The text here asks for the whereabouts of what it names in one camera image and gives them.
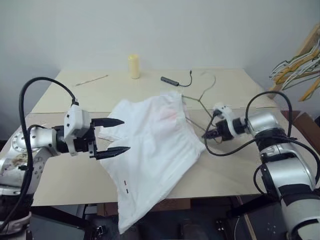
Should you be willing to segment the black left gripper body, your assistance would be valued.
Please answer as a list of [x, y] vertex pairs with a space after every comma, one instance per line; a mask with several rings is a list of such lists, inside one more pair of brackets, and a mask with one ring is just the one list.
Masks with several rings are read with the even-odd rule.
[[95, 128], [99, 126], [98, 119], [91, 120], [88, 131], [73, 141], [76, 152], [88, 152], [90, 158], [100, 159], [95, 135]]

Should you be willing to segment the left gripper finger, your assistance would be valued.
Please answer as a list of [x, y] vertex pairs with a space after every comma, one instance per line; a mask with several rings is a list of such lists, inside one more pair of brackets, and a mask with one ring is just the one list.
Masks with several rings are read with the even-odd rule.
[[127, 147], [127, 146], [110, 147], [104, 151], [97, 151], [96, 152], [96, 159], [102, 160], [102, 159], [113, 158], [113, 157], [116, 157], [118, 155], [125, 153], [129, 149], [130, 149], [130, 147]]
[[94, 127], [115, 127], [125, 122], [115, 118], [92, 118], [91, 125]]

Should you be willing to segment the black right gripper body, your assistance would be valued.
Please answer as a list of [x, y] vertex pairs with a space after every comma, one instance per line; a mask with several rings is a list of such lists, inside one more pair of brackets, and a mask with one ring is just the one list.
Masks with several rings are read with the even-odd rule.
[[220, 135], [220, 138], [223, 142], [232, 139], [232, 134], [229, 130], [228, 123], [226, 120], [221, 120], [217, 122], [216, 127], [213, 129], [217, 130], [217, 135]]

